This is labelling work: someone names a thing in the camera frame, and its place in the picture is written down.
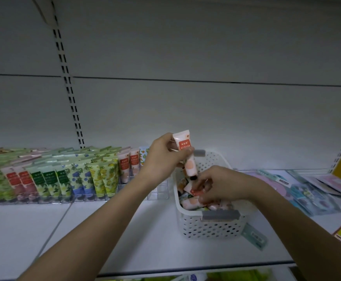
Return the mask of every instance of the right hand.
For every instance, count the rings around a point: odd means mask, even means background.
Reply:
[[[193,190],[201,190],[207,179],[205,186],[207,192],[199,196],[199,202],[205,205],[218,199],[253,201],[258,192],[270,188],[268,184],[254,176],[214,165],[198,175],[192,186]]]

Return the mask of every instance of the gray basket handle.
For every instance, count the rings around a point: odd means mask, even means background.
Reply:
[[[203,211],[202,221],[233,221],[240,218],[238,210],[216,210],[216,211]]]

